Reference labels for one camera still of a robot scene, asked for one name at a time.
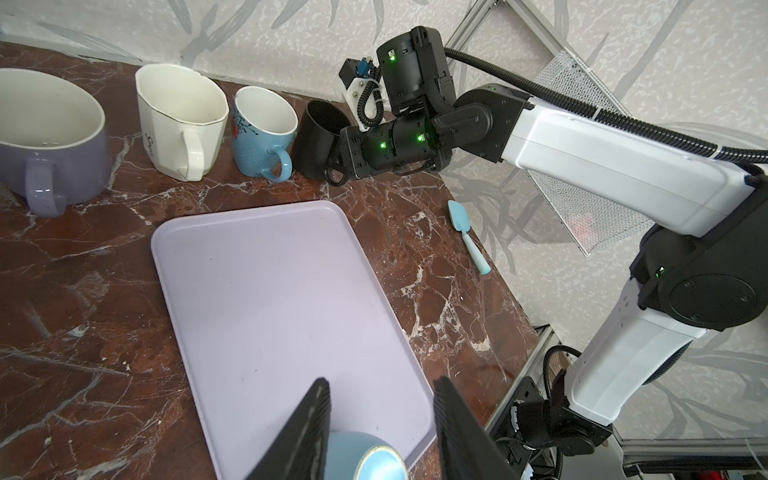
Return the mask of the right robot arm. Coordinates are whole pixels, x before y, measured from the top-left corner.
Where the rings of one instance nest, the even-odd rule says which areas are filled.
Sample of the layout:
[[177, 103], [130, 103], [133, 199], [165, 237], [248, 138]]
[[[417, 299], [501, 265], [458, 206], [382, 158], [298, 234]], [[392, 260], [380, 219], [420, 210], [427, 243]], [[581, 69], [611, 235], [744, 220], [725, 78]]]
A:
[[763, 150], [718, 145], [574, 99], [444, 46], [418, 26], [347, 60], [363, 91], [318, 161], [340, 186], [445, 168], [455, 149], [541, 173], [648, 217], [620, 299], [545, 396], [514, 410], [525, 448], [591, 453], [643, 385], [709, 330], [767, 308]]

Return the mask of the light blue mug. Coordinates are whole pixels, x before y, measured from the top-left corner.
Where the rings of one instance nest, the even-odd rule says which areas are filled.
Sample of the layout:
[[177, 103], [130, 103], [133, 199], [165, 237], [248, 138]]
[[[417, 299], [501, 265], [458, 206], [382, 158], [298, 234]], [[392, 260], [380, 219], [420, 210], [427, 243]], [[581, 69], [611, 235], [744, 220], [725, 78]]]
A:
[[325, 480], [407, 480], [408, 469], [387, 442], [363, 432], [332, 432], [325, 461]]

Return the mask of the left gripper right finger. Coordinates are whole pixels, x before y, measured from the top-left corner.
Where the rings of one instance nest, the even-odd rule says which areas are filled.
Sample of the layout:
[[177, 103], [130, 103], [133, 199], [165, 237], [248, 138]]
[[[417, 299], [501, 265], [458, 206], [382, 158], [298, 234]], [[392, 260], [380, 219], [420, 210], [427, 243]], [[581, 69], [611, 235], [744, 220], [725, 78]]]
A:
[[434, 382], [433, 411], [443, 479], [516, 478], [448, 377]]

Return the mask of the lavender mug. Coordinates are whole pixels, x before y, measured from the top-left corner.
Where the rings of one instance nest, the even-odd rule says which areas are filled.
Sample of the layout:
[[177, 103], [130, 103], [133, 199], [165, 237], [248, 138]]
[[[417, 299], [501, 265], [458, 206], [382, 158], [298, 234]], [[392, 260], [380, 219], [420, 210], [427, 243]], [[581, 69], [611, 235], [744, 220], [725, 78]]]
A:
[[105, 112], [81, 87], [28, 69], [1, 70], [1, 182], [31, 212], [58, 217], [107, 187]]

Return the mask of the black mug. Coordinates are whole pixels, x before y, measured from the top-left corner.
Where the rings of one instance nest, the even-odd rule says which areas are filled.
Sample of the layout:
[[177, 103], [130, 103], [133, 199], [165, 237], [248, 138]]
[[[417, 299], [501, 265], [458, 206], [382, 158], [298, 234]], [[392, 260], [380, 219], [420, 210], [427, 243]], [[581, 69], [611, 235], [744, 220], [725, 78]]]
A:
[[349, 126], [348, 117], [331, 102], [310, 101], [292, 144], [294, 169], [308, 179], [325, 180], [328, 160], [336, 149], [342, 130]]

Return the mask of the blue dotted square mug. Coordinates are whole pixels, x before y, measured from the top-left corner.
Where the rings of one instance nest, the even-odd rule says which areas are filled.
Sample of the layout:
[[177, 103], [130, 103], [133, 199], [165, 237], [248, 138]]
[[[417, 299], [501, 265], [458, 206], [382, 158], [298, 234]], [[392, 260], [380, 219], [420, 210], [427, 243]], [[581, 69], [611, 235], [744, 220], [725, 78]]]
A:
[[288, 147], [298, 128], [294, 108], [282, 96], [257, 86], [238, 90], [233, 105], [233, 153], [249, 177], [286, 182], [293, 171]]

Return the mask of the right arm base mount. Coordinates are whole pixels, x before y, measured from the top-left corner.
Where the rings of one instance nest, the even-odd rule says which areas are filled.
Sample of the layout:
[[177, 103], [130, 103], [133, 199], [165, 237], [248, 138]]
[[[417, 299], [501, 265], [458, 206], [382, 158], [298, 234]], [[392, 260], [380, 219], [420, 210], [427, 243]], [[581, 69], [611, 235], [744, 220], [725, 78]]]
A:
[[580, 352], [549, 325], [536, 332], [537, 346], [485, 430], [515, 479], [560, 479], [567, 456], [593, 454], [614, 430], [570, 409], [565, 370]]

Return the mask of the white faceted mug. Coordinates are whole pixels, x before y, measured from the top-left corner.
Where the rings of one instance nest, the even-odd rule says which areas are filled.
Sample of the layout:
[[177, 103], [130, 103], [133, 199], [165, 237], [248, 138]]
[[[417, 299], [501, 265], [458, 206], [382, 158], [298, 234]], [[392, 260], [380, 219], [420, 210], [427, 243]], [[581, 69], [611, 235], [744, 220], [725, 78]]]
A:
[[144, 149], [161, 173], [201, 180], [214, 165], [229, 116], [211, 79], [181, 65], [148, 64], [135, 73]]

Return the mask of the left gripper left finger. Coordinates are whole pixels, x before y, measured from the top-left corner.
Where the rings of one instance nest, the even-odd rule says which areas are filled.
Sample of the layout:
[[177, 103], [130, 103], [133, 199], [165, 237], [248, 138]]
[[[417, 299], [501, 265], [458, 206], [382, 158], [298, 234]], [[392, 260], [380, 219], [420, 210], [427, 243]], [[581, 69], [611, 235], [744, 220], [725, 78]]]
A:
[[247, 479], [323, 479], [331, 410], [329, 382], [317, 378]]

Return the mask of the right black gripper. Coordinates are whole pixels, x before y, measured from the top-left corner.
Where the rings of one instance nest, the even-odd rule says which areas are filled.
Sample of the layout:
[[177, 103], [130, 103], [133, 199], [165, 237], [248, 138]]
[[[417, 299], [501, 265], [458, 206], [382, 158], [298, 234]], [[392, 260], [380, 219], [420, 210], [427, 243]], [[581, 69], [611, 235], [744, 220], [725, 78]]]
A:
[[324, 177], [329, 185], [341, 187], [348, 180], [388, 172], [408, 176], [446, 166], [447, 148], [441, 145], [431, 118], [417, 111], [367, 131], [357, 126], [343, 128], [335, 159], [327, 161]]

